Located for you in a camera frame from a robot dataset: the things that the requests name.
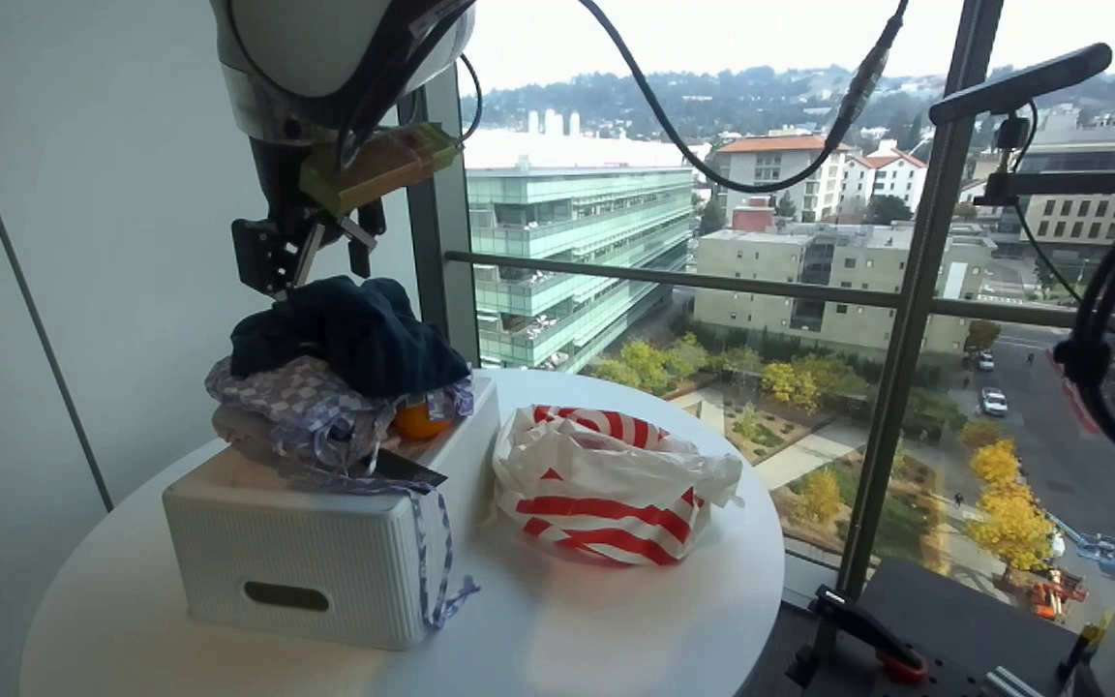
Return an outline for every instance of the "car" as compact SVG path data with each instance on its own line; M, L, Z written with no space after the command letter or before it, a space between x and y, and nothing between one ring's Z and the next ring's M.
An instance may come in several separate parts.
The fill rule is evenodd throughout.
M987 418L1004 418L1004 416L1009 416L1009 398L1004 395L1004 390L981 390L981 412L987 416Z

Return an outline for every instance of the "rooftop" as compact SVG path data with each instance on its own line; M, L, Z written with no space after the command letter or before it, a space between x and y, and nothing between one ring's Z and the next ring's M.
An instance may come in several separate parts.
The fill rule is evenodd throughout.
M640 141L538 134L538 133L476 133L465 145L467 171L689 171L680 153Z
M782 153L822 153L822 134L768 134L768 141L734 141L724 145L724 156L782 156Z

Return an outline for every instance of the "red and white striped bag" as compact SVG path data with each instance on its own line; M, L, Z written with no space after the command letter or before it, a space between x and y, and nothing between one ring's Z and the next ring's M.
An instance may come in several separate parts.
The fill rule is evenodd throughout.
M621 412L521 408L509 437L498 511L554 549L612 567L679 567L743 471Z

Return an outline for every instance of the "window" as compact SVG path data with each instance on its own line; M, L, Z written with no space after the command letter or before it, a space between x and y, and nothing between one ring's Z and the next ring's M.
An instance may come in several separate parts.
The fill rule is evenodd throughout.
M649 12L649 20L640 16L630 29L636 31L640 29L663 29L666 20L671 16ZM915 45L934 44L931 34L907 34L901 31L901 44L907 38ZM1027 62L1031 62L1027 54L999 54L996 58L996 67L1027 67ZM889 184L901 185L907 178L874 173L874 185L887 191ZM1069 307L1054 301L1054 296L1044 292L1044 276L1038 276L1038 264L1027 249L1009 249L1009 253L1023 253L1023 258L999 257L991 267L996 273L991 279L972 276L974 267L982 267L982 243L981 249L974 243L967 243L967 249L945 243L945 258L915 258L915 264L911 264L911 253L896 249L898 257L887 253L889 258L883 267L874 264L874 273L883 273L883 279L874 279L874 273L867 273L867 264L865 264L865 273L852 276L854 284L840 288L840 279L834 279L834 276L835 276L835 257L845 249L840 253L817 253L817 249L794 243L794 235L801 235L801 225L817 225L817 221L801 221L801 216L823 209L823 203L817 203L812 193L817 193L812 184L791 191L794 221L787 225L787 235L758 242L768 249L758 249L758 258L752 257L752 279L741 279L741 284L755 284L755 279L768 284L758 292L714 292L709 284L701 288L705 276L732 276L734 258L743 258L743 253L732 249L729 242L716 242L716 235L680 242L680 235L675 235L679 243L671 257L666 249L658 249L658 253L636 249L630 243L636 235L630 235L603 264L680 273L680 276L689 276L693 288L684 288L680 279L675 284L671 276L666 276L666 284L643 284L643 279L614 279L614 276L590 267L583 276L563 276L559 284L545 288L545 296L509 297L509 296L483 288L483 296L476 301L483 301L483 311L492 311L492 301L520 301L520 307L565 301L565 315L545 311L550 316L563 316L563 327L554 327L554 332L563 332L563 331L594 332L594 327L598 327L601 332L594 332L583 341L583 351L568 351L559 363L565 372L594 372L598 355L614 351L614 346L622 346L630 338L643 338L663 351L675 351L680 341L675 332L675 327L679 320L701 327L698 338L701 338L701 347L709 355L716 355L714 363L732 363L732 372L724 372L724 385L716 387L719 390L716 398L724 398L724 408L729 408L724 429L734 433L734 443L743 443L743 433L752 433L743 444L746 462L755 466L755 477L768 477L787 527L799 531L801 519L811 514L811 509L812 509L811 491L817 488L812 482L822 482L822 488L830 488L830 477L834 477L835 514L823 519L822 527L805 523L801 536L787 538L787 548L799 560L805 560L812 569L848 567L848 557L845 557L848 527L845 523L848 523L848 514L861 514L861 511L852 511L861 471L865 468L874 468L874 471L889 468L889 486L883 491L883 523L880 523L880 538L874 538L872 553L874 557L896 553L896 557L915 557L923 567L931 560L934 569L941 569L941 567L947 569L947 553L958 553L958 549L941 549L931 538L938 523L925 511L934 511L931 504L941 504L945 511L974 509L981 486L972 482L972 466L967 466L974 457L974 449L965 444L967 424L974 424L974 429L1014 437L1020 462L1027 468L1044 468L1048 462L1074 457L1069 444L1076 444L1074 433L1082 433L1076 418L1069 418L1066 426L1048 426L1044 433L1023 429L1023 424L1044 416L1044 412L1038 412L1038 404L1048 404L1048 412L1056 404L1066 416L1069 398L1066 398L1061 385L1054 378L1056 372L1048 372L1048 363L1027 359L1031 347L1044 351L1048 331L1044 327L1005 327L996 307L1031 301L1031 311L1044 315L1054 327L1061 327L1061 316L1069 316ZM1061 199L1043 199L1043 205L1034 205L1031 212L1054 216L1056 203ZM1048 235L1048 234L1054 235L1066 235L1066 234L1084 235L1087 234L1092 242L1100 235L1097 225L1082 225L1082 221L1043 221L1038 216L1034 229L1038 229L1038 235ZM607 225L601 225L598 234L573 234L568 242L563 242L563 225L545 225L542 243L532 243L532 249L479 249L479 243L467 243L467 249L532 257L538 264L542 258L583 258L580 243L590 243L590 235L612 235L612 234L607 234ZM883 355L887 355L889 341L901 341L898 316L907 316L907 315L898 315L898 307L907 307L911 297L898 297L898 284L901 284L907 267L925 267L925 273L934 273L931 279L941 279L941 284L934 288L934 316L923 331L923 355L915 363L915 378L898 385L896 377L883 377ZM987 315L999 327L999 338L991 346L991 355L996 355L991 377L981 372L974 363L965 363L965 341L967 341L981 315ZM817 426L817 418L805 424L799 404L791 404L791 408L778 404L782 395L794 395L794 390L771 395L771 387L758 377L768 363L791 363L794 368L811 351L840 355L852 368L848 372L852 378L845 378L835 387L840 390L835 398L830 398L830 404L812 398L817 416L835 412L835 418L848 424L848 429L840 433L835 452L830 462L822 462L812 471L791 471L787 457L794 457L794 444L801 444L801 437L822 437L822 426ZM503 363L536 359L528 341L498 341L492 355L498 355ZM867 444L872 412L880 408L874 398L883 387L889 387L889 395L901 408L911 404L911 416L901 418L898 457L865 466L861 452ZM982 408L981 387L982 390L987 387L1005 390L1005 416L987 416L996 408ZM1048 482L1034 486L1034 500L1044 511L1074 514L1076 523L1087 523L1087 519L1082 519L1082 511L1066 511L1061 496L1054 496L1048 488L1054 488ZM954 527L954 536L962 536L958 548L974 549L974 544L965 531L967 527Z

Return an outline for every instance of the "window frame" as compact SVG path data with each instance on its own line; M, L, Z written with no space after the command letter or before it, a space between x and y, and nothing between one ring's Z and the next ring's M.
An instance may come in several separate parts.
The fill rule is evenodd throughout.
M987 79L991 44L999 29L1004 5L965 5L962 12L962 38L954 49L954 67L945 79L945 93L981 84ZM458 133L458 84L452 79L438 79L421 89L421 101L429 104L438 123ZM438 235L418 235L418 279L421 279L421 316L438 316L438 331L444 331L448 346L465 355L479 355L476 341L476 288L474 267L476 264L498 264L498 267L536 267L536 273L565 273L565 276L603 276L603 279L645 279L666 288L709 288L709 292L743 292L758 297L822 297L822 301L852 301L852 307L887 307L896 315L896 338L883 363L883 387L880 387L880 412L867 429L865 449L865 482L852 504L852 531L840 553L835 589L845 595L854 595L867 581L867 560L874 548L874 527L883 514L883 496L901 433L901 412L907 395L915 387L915 372L923 359L923 332L931 331L931 316L987 316L987 320L1027 320L1027 327L1074 327L1074 311L1038 311L1038 307L991 307L991 301L965 301L965 297L938 297L938 273L945 258L945 242L962 193L962 171L972 153L972 119L941 123L934 134L934 164L923 185L923 205L915 225L938 229L911 243L901 267L901 292L852 292L852 288L794 288L794 284L764 284L764 279L724 279L724 276L689 276L689 273L645 273L645 267L603 267L603 264L554 264L554 258L520 258L520 257L483 257L474 253L474 229L467 229L467 203L465 203L465 171L438 173L429 185L418 185L418 203L412 205L414 229L438 229Z

